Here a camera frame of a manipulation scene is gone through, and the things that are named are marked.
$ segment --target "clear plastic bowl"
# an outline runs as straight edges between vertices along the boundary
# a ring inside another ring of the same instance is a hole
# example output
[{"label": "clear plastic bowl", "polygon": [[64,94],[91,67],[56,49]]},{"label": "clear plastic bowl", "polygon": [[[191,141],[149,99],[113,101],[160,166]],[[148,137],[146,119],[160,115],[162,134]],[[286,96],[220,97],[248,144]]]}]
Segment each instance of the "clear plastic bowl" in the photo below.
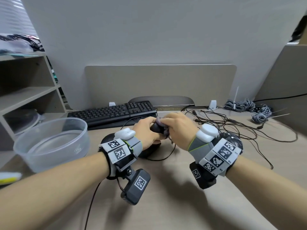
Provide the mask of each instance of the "clear plastic bowl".
[{"label": "clear plastic bowl", "polygon": [[20,135],[13,146],[35,173],[82,158],[89,149],[87,124],[79,118],[41,123]]}]

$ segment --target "metal bolt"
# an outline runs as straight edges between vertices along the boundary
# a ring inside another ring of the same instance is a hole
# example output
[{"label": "metal bolt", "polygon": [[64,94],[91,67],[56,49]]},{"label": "metal bolt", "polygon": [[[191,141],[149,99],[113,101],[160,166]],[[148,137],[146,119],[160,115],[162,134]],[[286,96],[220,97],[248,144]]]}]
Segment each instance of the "metal bolt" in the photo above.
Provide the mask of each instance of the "metal bolt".
[{"label": "metal bolt", "polygon": [[128,175],[132,174],[132,170],[131,169],[127,169],[127,174]]}]

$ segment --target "wearable wrist device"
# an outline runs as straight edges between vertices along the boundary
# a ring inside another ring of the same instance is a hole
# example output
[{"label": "wearable wrist device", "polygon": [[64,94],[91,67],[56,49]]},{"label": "wearable wrist device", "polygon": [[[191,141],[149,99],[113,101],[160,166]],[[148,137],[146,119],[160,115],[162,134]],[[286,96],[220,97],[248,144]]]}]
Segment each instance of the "wearable wrist device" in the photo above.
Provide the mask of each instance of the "wearable wrist device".
[{"label": "wearable wrist device", "polygon": [[190,170],[199,187],[209,188],[216,183],[218,175],[225,176],[242,150],[242,142],[236,135],[219,134],[216,127],[203,124],[188,148],[195,159]]},{"label": "wearable wrist device", "polygon": [[99,145],[109,164],[109,176],[114,180],[118,177],[128,180],[121,193],[121,198],[131,205],[136,205],[150,181],[150,175],[143,169],[134,171],[131,165],[143,150],[142,142],[135,137],[135,131],[125,128],[115,133],[113,141]]}]

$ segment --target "forearm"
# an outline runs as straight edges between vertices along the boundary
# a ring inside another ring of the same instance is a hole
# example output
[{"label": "forearm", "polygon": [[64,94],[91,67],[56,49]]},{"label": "forearm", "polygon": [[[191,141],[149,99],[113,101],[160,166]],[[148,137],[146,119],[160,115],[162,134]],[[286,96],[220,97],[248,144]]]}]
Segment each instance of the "forearm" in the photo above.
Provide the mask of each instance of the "forearm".
[{"label": "forearm", "polygon": [[307,229],[307,191],[242,156],[227,178],[277,229]]},{"label": "forearm", "polygon": [[109,174],[96,153],[35,174],[0,190],[3,229],[36,229]]}]

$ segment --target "desk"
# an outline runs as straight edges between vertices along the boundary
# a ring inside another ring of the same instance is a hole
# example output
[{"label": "desk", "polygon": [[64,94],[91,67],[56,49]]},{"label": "desk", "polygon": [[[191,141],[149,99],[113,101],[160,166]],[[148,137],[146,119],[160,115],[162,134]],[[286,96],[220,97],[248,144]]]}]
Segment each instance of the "desk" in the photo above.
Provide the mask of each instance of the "desk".
[{"label": "desk", "polygon": [[[250,116],[232,116],[232,119],[252,126]],[[97,151],[102,138],[119,128],[89,131],[91,148]],[[263,131],[280,140],[294,139],[294,133],[279,122],[270,119]],[[244,135],[251,134],[240,129]],[[307,188],[307,139],[299,135],[294,143],[279,143],[263,137],[257,139],[264,155],[274,165],[274,171]],[[243,140],[244,156],[269,167],[247,140]],[[173,146],[164,140],[155,159],[167,156]],[[104,180],[96,193],[87,230],[135,230],[135,229],[193,229],[193,230],[256,230],[275,229],[227,179],[217,178],[213,187],[201,190],[190,169],[193,157],[179,148],[165,161],[153,162],[139,159],[134,169],[143,168],[151,180],[136,206],[130,206],[120,198],[117,181]],[[89,204],[94,193],[92,187],[67,208],[46,229],[84,229]]]}]

